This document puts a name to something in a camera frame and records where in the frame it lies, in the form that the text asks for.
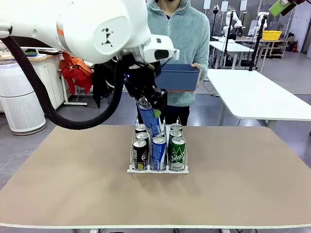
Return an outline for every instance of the white wire rack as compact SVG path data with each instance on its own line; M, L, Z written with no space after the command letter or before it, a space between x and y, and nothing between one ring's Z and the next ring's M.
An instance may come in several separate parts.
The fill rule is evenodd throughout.
M139 125L138 120L136 119L135 122L135 127ZM132 142L136 138L136 133L135 133L135 127L133 130L133 136L132 136ZM169 135L171 131L170 125L166 125L165 120L162 125L162 130L165 132L165 138L166 138L166 148L168 147L168 142L169 142ZM135 162L133 159L133 145L131 146L131 152L130 152L130 165L129 169L127 170L128 173L157 173L157 174L163 174L163 173L168 173L168 174L188 174L188 155L187 155L187 146L185 148L185 155L183 159L183 167L181 171L173 171L170 168L169 160L168 160L168 154L167 150L165 150L165 161L163 164L163 169L162 170L153 170L152 169L152 137L149 136L149 154L148 154L148 161L147 161L147 167L144 170L138 170L136 169Z

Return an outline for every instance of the gray fleece jacket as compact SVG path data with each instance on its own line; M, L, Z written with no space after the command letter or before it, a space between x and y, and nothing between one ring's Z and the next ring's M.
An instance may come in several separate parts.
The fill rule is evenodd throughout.
M152 34L169 36L176 49L180 50L179 60L169 63L201 65L207 76L209 55L209 21L201 12L190 6L190 0L181 0L179 8L168 20L155 0L148 0L148 25ZM168 105L186 107L195 101L194 92L169 93Z

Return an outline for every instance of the soda can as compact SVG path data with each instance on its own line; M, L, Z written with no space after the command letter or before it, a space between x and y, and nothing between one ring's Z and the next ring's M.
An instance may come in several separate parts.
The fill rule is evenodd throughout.
M166 139L164 137L155 137L152 140L152 168L161 171L165 166Z
M171 148L171 170L182 171L186 150L186 140L183 137L174 137Z
M169 163L171 162L172 139L174 137L181 137L181 136L182 136L182 133L179 130L170 131L169 144L167 147L167 155L169 157Z
M156 136L153 136L152 138L154 138L154 137L165 137L165 133L163 131L161 131L161 133L159 133Z
M137 106L141 118L146 125L146 128L148 129L147 133L149 133L151 136L155 136L161 133L162 127L160 117L155 117L151 104L143 97L137 101Z
M147 143L144 140L137 139L133 142L134 167L137 170L147 169Z
M136 139L144 140L147 143L147 148L149 148L149 134L145 132L138 133Z
M181 124L172 124L171 125L171 130L179 130L180 132L183 131L183 126Z
M137 125L135 127L135 133L147 132L146 126L144 124Z

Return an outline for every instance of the blue plastic bin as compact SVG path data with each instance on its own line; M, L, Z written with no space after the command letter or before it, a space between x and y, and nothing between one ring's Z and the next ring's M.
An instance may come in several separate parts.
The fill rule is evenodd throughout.
M166 64L155 79L159 88L169 92L193 92L196 90L200 70L187 64Z

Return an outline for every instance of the yellow bin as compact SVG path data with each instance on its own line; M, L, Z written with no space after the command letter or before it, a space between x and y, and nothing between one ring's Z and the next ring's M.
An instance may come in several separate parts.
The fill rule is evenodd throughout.
M263 31L263 40L279 40L282 32L281 31Z

